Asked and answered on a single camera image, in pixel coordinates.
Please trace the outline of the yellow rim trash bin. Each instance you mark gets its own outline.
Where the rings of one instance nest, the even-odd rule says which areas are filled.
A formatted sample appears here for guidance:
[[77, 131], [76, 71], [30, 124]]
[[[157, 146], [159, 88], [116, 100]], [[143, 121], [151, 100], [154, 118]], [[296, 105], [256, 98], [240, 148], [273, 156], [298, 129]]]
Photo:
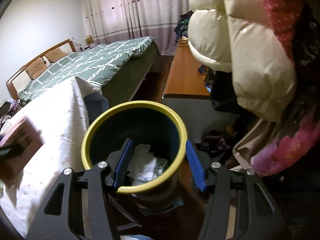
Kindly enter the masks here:
[[163, 173], [142, 185], [121, 186], [118, 194], [142, 194], [175, 180], [185, 157], [188, 132], [181, 117], [170, 107], [153, 101], [131, 101], [99, 115], [89, 126], [81, 145], [81, 161], [89, 170], [118, 151], [126, 139], [132, 147], [149, 145], [157, 157], [167, 160]]

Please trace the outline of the crumpled white tissue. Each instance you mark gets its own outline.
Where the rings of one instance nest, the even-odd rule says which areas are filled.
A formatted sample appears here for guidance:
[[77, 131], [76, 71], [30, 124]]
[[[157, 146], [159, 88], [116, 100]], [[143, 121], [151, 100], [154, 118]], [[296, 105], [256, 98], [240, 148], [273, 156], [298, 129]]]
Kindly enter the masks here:
[[157, 158], [150, 152], [150, 145], [136, 146], [127, 171], [131, 186], [139, 186], [161, 176], [168, 167], [168, 161]]

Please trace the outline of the wooden desk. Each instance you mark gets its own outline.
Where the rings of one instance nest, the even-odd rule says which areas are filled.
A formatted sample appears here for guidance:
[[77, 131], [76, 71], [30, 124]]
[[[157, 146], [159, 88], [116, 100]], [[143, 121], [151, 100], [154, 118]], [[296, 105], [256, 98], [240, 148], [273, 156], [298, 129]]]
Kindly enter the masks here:
[[210, 93], [198, 71], [200, 66], [200, 62], [193, 57], [188, 42], [180, 38], [176, 44], [163, 98], [209, 100]]

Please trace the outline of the white floral tablecloth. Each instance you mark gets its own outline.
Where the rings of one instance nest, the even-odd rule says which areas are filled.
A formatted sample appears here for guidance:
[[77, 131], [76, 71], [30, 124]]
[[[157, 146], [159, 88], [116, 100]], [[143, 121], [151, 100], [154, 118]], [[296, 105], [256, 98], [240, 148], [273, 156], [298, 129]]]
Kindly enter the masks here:
[[29, 102], [11, 119], [14, 125], [28, 117], [43, 142], [13, 185], [1, 189], [1, 208], [22, 237], [61, 172], [67, 167], [83, 170], [81, 144], [89, 127], [84, 98], [95, 92], [101, 90], [71, 77]]

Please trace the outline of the bed with green plaid duvet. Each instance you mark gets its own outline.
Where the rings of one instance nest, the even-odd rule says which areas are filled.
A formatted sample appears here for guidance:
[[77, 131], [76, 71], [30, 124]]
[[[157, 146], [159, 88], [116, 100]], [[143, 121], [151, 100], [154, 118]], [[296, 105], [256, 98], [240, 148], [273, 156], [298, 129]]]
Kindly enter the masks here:
[[150, 36], [100, 44], [51, 63], [17, 95], [31, 101], [54, 85], [77, 76], [100, 88], [110, 104], [116, 105], [131, 99], [157, 56], [155, 38]]

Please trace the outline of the pink milk carton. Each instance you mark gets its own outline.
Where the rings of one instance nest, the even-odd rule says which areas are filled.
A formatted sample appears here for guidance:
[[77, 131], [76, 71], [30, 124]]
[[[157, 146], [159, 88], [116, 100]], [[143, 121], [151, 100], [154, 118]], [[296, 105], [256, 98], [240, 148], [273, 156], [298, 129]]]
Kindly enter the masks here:
[[9, 129], [1, 139], [1, 181], [7, 187], [12, 187], [42, 145], [40, 134], [28, 117]]

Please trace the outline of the dark clothes pile on desk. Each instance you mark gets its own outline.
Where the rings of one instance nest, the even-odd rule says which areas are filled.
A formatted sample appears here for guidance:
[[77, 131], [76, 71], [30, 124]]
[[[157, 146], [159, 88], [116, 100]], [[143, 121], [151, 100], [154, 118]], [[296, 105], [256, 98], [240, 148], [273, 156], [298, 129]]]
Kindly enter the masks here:
[[175, 43], [177, 43], [180, 38], [188, 38], [188, 25], [192, 14], [193, 11], [189, 11], [180, 16], [180, 20], [174, 29], [174, 33], [176, 34]]

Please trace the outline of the cream puffer jacket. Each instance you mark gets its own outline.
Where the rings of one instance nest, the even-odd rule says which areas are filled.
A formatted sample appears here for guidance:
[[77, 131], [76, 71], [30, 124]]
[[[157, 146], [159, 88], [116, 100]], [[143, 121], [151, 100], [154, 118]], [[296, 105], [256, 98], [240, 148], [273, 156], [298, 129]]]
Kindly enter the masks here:
[[232, 74], [239, 106], [280, 122], [296, 73], [261, 0], [189, 0], [189, 48], [195, 59]]

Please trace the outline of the clothes pile on nightstand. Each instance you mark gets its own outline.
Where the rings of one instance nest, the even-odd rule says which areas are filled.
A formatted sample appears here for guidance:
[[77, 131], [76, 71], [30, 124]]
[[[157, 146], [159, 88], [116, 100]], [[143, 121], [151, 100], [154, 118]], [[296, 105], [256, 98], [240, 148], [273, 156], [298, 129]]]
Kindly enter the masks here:
[[4, 126], [7, 120], [11, 119], [21, 109], [21, 101], [10, 99], [1, 105], [0, 109], [0, 128]]

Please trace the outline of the left brown pillow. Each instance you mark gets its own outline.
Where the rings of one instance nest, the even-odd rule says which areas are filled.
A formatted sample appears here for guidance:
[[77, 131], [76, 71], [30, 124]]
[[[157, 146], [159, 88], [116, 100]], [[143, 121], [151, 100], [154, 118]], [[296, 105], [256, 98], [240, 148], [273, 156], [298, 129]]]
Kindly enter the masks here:
[[48, 66], [43, 62], [41, 58], [38, 58], [33, 63], [31, 63], [25, 69], [25, 71], [31, 80], [35, 80], [47, 69], [48, 69]]

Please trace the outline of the brown pillow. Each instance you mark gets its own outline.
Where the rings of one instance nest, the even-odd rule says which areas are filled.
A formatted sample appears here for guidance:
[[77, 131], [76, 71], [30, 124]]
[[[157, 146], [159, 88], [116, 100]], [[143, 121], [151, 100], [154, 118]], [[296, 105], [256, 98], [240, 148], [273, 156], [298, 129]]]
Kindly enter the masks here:
[[33, 63], [31, 63], [25, 69], [25, 71], [31, 80], [35, 80], [47, 69], [48, 69], [48, 66], [43, 62], [41, 58], [38, 58]]
[[49, 60], [50, 63], [56, 63], [63, 57], [67, 56], [68, 53], [65, 51], [61, 50], [60, 48], [55, 48], [48, 53], [45, 54], [45, 57]]

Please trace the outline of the tissue box on far nightstand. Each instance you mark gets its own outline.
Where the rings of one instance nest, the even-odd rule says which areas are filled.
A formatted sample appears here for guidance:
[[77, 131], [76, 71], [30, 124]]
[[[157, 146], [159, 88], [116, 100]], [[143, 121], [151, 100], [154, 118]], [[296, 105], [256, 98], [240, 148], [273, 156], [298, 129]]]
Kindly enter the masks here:
[[92, 36], [92, 35], [87, 35], [85, 41], [86, 41], [86, 44], [87, 44], [88, 46], [91, 45], [91, 44], [93, 44], [93, 43], [94, 43], [93, 36]]

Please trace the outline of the wooden headboard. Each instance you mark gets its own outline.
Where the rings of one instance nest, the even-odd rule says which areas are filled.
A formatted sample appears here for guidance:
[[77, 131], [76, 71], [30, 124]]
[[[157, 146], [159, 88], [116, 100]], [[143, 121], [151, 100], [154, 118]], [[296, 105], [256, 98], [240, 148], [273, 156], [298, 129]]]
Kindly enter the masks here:
[[50, 64], [50, 61], [46, 55], [48, 53], [51, 54], [52, 51], [60, 49], [66, 44], [69, 46], [69, 50], [71, 52], [76, 52], [73, 42], [70, 39], [64, 40], [36, 56], [27, 64], [23, 65], [12, 77], [10, 77], [6, 82], [6, 85], [11, 98], [18, 100], [20, 90], [24, 90], [25, 86], [27, 86], [30, 81], [39, 77], [40, 74], [48, 68], [46, 63]]

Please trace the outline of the pink striped curtain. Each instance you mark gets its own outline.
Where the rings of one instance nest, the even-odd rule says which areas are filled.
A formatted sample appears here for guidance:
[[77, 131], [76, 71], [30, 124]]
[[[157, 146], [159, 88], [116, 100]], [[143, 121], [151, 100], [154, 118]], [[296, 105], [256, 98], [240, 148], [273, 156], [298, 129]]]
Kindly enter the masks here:
[[82, 0], [86, 34], [95, 44], [151, 36], [163, 55], [176, 47], [176, 28], [189, 0]]

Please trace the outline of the red dotted jacket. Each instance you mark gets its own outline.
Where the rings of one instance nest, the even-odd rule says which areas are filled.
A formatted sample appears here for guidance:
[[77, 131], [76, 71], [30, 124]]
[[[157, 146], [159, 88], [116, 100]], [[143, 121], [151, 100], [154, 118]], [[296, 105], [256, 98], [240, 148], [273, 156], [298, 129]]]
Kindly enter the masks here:
[[304, 0], [261, 0], [274, 35], [292, 62], [292, 43], [297, 21], [304, 7]]

